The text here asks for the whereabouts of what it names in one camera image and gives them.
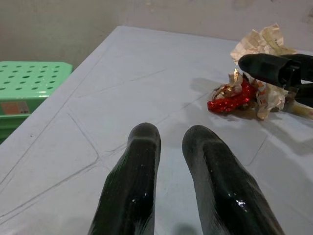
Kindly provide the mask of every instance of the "red foil wrapper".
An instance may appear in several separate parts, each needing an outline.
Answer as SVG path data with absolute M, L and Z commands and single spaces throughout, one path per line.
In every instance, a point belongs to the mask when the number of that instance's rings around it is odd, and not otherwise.
M 214 113 L 229 113 L 242 105 L 248 104 L 253 98 L 255 98 L 256 92 L 257 89 L 250 85 L 246 79 L 243 79 L 241 93 L 232 97 L 209 101 L 207 107 Z

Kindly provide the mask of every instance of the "white table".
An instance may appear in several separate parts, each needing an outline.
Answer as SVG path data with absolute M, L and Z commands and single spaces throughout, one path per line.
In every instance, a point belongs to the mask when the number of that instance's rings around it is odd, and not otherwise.
M 312 122 L 207 110 L 208 95 L 235 68 L 235 45 L 116 28 L 0 146 L 0 234 L 86 235 L 106 176 L 141 122 L 156 125 L 162 139 L 156 235 L 202 234 L 181 151 L 196 124 L 215 131 L 253 174 L 286 234 L 312 234 Z

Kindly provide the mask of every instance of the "green crate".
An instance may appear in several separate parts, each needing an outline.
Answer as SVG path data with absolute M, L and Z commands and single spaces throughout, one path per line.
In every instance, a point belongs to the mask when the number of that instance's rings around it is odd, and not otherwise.
M 0 144 L 2 144 L 5 141 L 6 138 L 0 138 Z
M 32 113 L 71 72 L 63 62 L 0 62 L 0 116 Z
M 24 115 L 1 115 L 0 116 L 0 133 L 5 129 L 16 129 L 23 121 L 28 118 L 29 114 Z

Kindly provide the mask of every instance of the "black robotic claw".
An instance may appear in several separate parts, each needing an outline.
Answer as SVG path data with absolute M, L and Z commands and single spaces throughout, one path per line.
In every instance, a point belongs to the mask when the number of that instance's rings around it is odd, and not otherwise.
M 313 107 L 313 56 L 304 54 L 248 54 L 240 58 L 239 67 L 252 77 L 289 90 L 298 89 L 295 100 Z
M 182 151 L 204 235 L 284 234 L 254 178 L 214 132 L 191 127 Z
M 161 140 L 149 123 L 136 126 L 108 175 L 89 235 L 153 235 Z

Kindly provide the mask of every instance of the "crumpled paper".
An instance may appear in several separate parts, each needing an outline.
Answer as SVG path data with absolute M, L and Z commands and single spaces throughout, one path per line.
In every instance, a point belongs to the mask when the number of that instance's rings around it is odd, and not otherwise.
M 235 64 L 246 54 L 266 53 L 271 55 L 295 54 L 296 50 L 284 46 L 284 38 L 280 32 L 278 24 L 264 28 L 260 33 L 252 30 L 246 35 L 230 53 Z M 265 120 L 271 109 L 277 107 L 283 109 L 285 95 L 288 93 L 284 89 L 258 81 L 259 90 L 256 94 L 259 110 L 258 118 Z
M 278 24 L 264 28 L 260 33 L 252 30 L 236 45 L 230 53 L 236 65 L 238 60 L 247 54 L 271 54 L 286 55 L 296 54 L 297 51 L 284 46 L 284 37 L 280 32 Z

